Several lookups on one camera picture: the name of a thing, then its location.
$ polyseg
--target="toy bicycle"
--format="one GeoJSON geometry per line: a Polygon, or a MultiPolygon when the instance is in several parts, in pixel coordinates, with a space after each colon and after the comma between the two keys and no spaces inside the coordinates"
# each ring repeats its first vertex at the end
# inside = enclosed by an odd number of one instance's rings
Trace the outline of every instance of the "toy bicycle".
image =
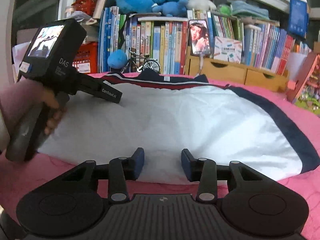
{"type": "Polygon", "coordinates": [[[157,73],[160,72],[160,65],[157,62],[156,59],[154,58],[150,58],[150,55],[145,54],[143,57],[140,57],[138,54],[136,54],[135,52],[129,50],[130,53],[130,58],[127,61],[127,64],[122,68],[121,73],[125,73],[129,67],[136,67],[137,68],[137,72],[142,72],[145,68],[150,68],[154,71],[156,71],[157,73]],[[143,59],[143,63],[141,66],[138,66],[136,64],[138,60],[143,59]]]}

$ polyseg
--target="label sticker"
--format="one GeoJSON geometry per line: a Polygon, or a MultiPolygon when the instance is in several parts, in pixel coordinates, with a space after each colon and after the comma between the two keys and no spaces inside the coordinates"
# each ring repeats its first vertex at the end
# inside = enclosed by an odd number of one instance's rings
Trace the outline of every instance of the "label sticker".
{"type": "Polygon", "coordinates": [[[30,66],[30,63],[22,61],[19,70],[24,73],[27,73],[29,66],[30,66]]]}
{"type": "Polygon", "coordinates": [[[80,73],[90,73],[90,63],[78,63],[78,72],[80,73]]]}

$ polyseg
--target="smartphone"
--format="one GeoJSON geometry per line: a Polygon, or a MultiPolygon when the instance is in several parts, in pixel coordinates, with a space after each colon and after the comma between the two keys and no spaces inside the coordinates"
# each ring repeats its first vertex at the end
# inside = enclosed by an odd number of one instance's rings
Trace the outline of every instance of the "smartphone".
{"type": "Polygon", "coordinates": [[[194,55],[210,55],[209,32],[205,20],[190,20],[189,30],[194,55]]]}

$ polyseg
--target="red stripe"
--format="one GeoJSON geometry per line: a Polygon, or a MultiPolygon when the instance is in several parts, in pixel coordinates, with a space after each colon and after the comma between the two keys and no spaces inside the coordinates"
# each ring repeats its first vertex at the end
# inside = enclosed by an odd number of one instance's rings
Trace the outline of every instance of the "red stripe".
{"type": "Polygon", "coordinates": [[[127,79],[120,79],[116,76],[108,76],[105,75],[101,77],[103,80],[108,81],[111,84],[121,84],[121,83],[130,83],[134,85],[138,85],[140,87],[148,87],[148,88],[160,88],[160,89],[170,89],[170,90],[181,90],[186,88],[193,88],[193,87],[201,87],[201,86],[214,86],[211,84],[197,84],[197,83],[186,83],[186,84],[173,84],[173,83],[151,83],[151,82],[143,82],[141,80],[133,81],[133,80],[127,80],[127,79]]]}

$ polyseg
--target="wooden cabinet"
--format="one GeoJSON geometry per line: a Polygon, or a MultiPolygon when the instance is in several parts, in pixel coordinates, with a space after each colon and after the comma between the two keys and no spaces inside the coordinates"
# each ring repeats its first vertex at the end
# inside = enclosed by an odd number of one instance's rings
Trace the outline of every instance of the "wooden cabinet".
{"type": "MultiPolygon", "coordinates": [[[[186,74],[195,76],[199,72],[200,58],[190,55],[190,47],[188,47],[187,53],[186,74]]],[[[204,59],[201,74],[205,74],[211,79],[263,87],[274,92],[285,91],[288,82],[287,76],[280,76],[268,70],[212,58],[204,59]]]]}

